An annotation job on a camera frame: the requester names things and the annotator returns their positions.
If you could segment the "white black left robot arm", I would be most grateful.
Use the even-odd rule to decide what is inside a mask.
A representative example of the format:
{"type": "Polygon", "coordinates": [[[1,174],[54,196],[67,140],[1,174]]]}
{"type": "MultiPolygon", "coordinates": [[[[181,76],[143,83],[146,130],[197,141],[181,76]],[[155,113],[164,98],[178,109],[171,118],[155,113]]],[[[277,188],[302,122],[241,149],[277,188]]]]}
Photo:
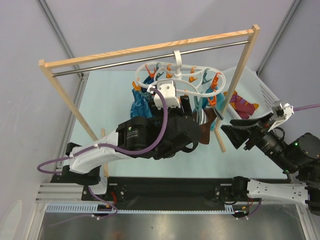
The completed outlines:
{"type": "Polygon", "coordinates": [[[92,194],[105,200],[110,187],[103,183],[102,165],[122,159],[168,159],[179,151],[191,153],[200,142],[201,128],[193,118],[189,97],[183,95],[179,102],[180,107],[168,108],[165,119],[164,112],[150,100],[148,105],[154,112],[151,117],[135,116],[92,145],[68,143],[65,154],[69,162],[51,181],[94,186],[92,194]]]}

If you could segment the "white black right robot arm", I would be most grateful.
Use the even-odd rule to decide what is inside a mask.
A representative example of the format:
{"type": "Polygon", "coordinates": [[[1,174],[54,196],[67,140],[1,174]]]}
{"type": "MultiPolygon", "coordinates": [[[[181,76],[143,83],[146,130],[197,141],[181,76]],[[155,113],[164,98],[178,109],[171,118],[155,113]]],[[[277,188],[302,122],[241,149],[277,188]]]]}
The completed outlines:
{"type": "Polygon", "coordinates": [[[233,204],[244,198],[273,200],[306,207],[313,215],[320,214],[320,139],[306,132],[291,143],[285,142],[283,128],[274,126],[273,113],[253,119],[232,119],[221,125],[235,149],[258,149],[277,166],[282,174],[296,174],[299,184],[263,183],[252,178],[235,176],[225,201],[233,204]]]}

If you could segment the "white round clip hanger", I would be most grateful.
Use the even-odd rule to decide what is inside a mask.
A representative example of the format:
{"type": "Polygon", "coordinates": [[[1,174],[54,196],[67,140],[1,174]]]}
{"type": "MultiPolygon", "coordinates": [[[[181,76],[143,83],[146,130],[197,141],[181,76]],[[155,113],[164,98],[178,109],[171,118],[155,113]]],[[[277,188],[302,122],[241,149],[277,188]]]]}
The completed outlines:
{"type": "Polygon", "coordinates": [[[159,80],[173,80],[176,93],[197,98],[213,97],[222,93],[226,86],[226,78],[220,70],[183,64],[178,50],[174,51],[174,57],[143,62],[136,69],[133,82],[147,90],[159,80]]]}

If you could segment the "brown grey sock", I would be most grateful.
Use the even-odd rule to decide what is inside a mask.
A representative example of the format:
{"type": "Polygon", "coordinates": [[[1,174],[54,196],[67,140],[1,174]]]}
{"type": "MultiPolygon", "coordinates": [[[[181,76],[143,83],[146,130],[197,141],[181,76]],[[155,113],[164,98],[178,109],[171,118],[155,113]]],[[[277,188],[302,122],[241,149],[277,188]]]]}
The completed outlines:
{"type": "Polygon", "coordinates": [[[210,134],[212,123],[216,120],[217,115],[213,108],[201,109],[201,113],[194,111],[192,113],[193,118],[199,124],[201,134],[199,143],[208,145],[210,143],[210,134]]]}

